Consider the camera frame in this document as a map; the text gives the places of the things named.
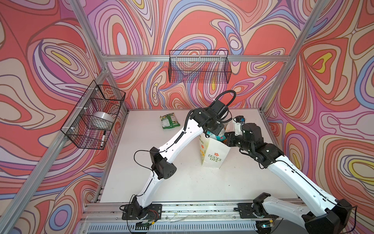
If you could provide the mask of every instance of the bag contents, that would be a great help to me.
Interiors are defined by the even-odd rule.
[[[220,142],[226,140],[226,137],[225,137],[225,128],[222,128],[222,130],[220,131],[220,133],[218,134],[218,136],[214,135],[210,131],[207,131],[206,133],[209,135],[210,138],[213,138],[215,140],[219,140]]]
[[[164,116],[160,116],[161,122],[162,122],[162,128],[163,129],[169,129],[169,128],[175,128],[179,127],[180,124],[177,121],[177,118],[175,117],[174,113],[170,113]]]

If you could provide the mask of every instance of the vent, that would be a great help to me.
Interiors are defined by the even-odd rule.
[[[135,223],[130,224],[131,232],[135,230]],[[256,221],[201,221],[201,222],[159,222],[150,226],[148,232],[173,231],[255,231]],[[126,223],[95,223],[90,224],[88,233],[129,233]]]

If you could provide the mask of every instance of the metal wire basket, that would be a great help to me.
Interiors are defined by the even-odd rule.
[[[78,117],[67,131],[62,132],[78,148],[104,149],[125,95],[125,92],[113,86],[96,84]],[[98,117],[97,113],[103,114],[106,119]]]
[[[228,50],[169,50],[172,83],[228,83],[231,66]]]

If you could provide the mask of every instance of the green snack bag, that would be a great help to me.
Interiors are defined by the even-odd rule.
[[[160,116],[161,122],[162,122],[162,128],[163,129],[169,129],[169,128],[175,128],[179,127],[180,124],[177,121],[177,118],[175,117],[174,113],[170,113],[164,116]]]

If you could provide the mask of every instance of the metal grille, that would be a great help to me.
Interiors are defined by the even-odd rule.
[[[135,230],[135,224],[129,223],[131,232],[144,232]],[[157,222],[150,226],[148,232],[183,232],[183,231],[255,231],[256,221],[200,221],[200,222]],[[90,224],[88,233],[129,233],[125,223],[96,223]]]
[[[170,50],[172,83],[228,83],[231,66],[227,50]]]
[[[78,147],[84,149],[104,149],[115,119],[125,100],[125,92],[110,85],[96,85],[95,90],[68,128],[66,136]],[[94,116],[95,112],[105,112],[114,121]]]

